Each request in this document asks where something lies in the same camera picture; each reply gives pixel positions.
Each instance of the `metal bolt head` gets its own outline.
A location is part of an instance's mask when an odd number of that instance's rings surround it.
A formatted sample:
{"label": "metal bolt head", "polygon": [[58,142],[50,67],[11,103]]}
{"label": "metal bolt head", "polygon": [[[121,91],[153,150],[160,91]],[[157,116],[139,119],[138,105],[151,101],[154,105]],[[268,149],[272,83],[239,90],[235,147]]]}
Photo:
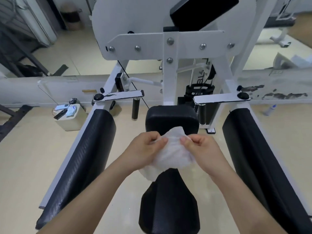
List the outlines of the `metal bolt head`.
{"label": "metal bolt head", "polygon": [[228,44],[228,49],[232,49],[235,46],[235,43],[229,43]]}
{"label": "metal bolt head", "polygon": [[114,52],[114,51],[115,51],[115,48],[114,48],[113,46],[110,46],[110,47],[108,48],[108,50],[109,50],[110,52]]}
{"label": "metal bolt head", "polygon": [[141,51],[141,47],[140,46],[135,46],[135,51],[136,52],[140,52]]}
{"label": "metal bolt head", "polygon": [[207,44],[205,43],[202,43],[200,46],[199,46],[199,49],[200,50],[204,50],[206,48]]}
{"label": "metal bolt head", "polygon": [[173,39],[173,38],[168,38],[168,39],[167,39],[167,44],[168,44],[169,46],[173,45],[173,44],[174,44],[174,39]]}
{"label": "metal bolt head", "polygon": [[170,57],[170,58],[167,59],[167,63],[168,63],[168,64],[171,64],[171,63],[173,63],[173,62],[174,62],[174,60],[172,59],[172,57]]}

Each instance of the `wire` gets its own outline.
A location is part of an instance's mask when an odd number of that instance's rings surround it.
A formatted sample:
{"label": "wire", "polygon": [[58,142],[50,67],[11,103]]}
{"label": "wire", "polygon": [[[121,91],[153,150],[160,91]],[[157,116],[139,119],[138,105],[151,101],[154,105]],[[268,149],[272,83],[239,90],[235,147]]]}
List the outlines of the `wire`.
{"label": "wire", "polygon": [[37,86],[39,89],[41,89],[42,92],[44,92],[46,95],[49,96],[49,98],[51,98],[49,94],[47,94],[45,91],[42,90],[42,88],[39,87],[39,85],[37,85]]}
{"label": "wire", "polygon": [[[125,70],[125,69],[123,68],[123,66],[120,64],[120,61],[119,61],[119,60],[117,60],[117,61],[118,61],[119,65],[121,66],[121,68],[123,69],[123,71],[125,72],[125,74],[128,76],[126,70]],[[138,89],[136,88],[136,86],[134,85],[134,83],[133,83],[133,82],[131,82],[131,83],[132,83],[132,85],[134,86],[135,90],[138,90]]]}

